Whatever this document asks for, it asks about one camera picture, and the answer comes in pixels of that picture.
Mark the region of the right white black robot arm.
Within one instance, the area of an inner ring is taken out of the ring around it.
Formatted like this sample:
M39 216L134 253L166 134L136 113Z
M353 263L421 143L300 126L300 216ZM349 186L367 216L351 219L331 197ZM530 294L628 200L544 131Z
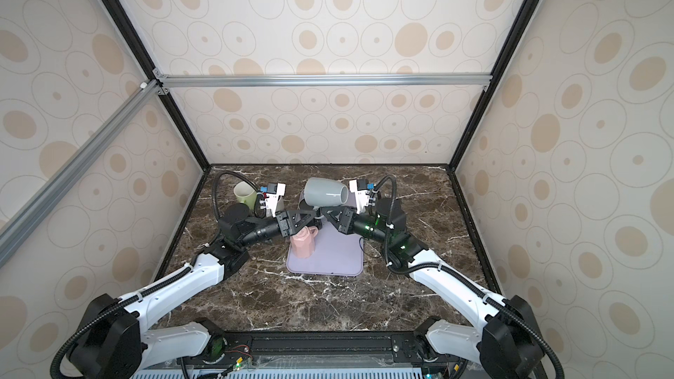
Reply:
M339 233L379 242L389 272L428 287L468 321L460 326L439 319L423 329L432 354L477 363L492 378L528 378L548 358L555 376L565 376L524 299L505 298L478 285L409 231L395 177L385 175L376 184L311 178L304 200Z

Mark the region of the light green mug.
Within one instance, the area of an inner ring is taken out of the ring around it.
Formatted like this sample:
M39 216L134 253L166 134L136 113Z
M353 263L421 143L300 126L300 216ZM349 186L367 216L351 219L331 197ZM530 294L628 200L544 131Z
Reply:
M233 194L239 203L243 203L252 211L256 206L257 191L256 188L247 182L239 182L233 188Z

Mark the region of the pink faceted mug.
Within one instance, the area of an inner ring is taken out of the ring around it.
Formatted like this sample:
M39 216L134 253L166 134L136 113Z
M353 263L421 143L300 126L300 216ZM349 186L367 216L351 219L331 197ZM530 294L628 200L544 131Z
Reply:
M319 233L317 226L305 226L291 237L291 250L299 259L312 256L315 251L315 239Z

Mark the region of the lavender plastic tray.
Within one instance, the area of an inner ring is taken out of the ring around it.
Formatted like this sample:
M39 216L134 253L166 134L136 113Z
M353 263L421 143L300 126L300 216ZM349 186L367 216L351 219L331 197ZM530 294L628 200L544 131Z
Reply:
M304 192L300 195L300 209L309 209L304 200ZM349 200L345 205L356 206L354 195L349 191ZM357 277L363 272L363 251L360 247L360 236L339 233L324 217L307 221L308 226L317 226L319 233L315 239L315 251L306 259L297 258L291 248L288 252L286 266L292 273L313 275L342 275Z

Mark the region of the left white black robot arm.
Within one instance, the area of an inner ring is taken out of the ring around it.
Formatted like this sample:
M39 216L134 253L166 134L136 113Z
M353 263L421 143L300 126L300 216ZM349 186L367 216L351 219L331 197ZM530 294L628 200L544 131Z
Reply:
M219 231L194 258L165 277L119 298L108 294L94 299L79 327L57 350L49 368L63 378L69 361L82 378L130 378L149 366L203 354L224 342L204 321L154 330L165 315L196 294L224 282L249 260L249 248L278 237L291 238L311 226L317 205L305 209L280 208L283 184L260 187L245 175L236 178L253 190L254 205L219 204L219 175L212 180L212 210Z

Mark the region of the white mug red inside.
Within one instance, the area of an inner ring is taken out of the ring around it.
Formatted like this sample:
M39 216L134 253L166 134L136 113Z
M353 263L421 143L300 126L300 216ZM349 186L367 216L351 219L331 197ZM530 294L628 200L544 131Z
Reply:
M265 200L263 201L263 207L267 217L274 218L276 216L278 204L279 204L279 197L276 195L270 195L265 198Z

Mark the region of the grey mug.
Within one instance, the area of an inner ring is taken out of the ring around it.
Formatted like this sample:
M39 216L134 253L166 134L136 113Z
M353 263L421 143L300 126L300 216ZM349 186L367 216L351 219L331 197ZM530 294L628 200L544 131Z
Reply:
M349 189L342 182L311 177L305 184L304 200L312 207L345 205L349 200Z

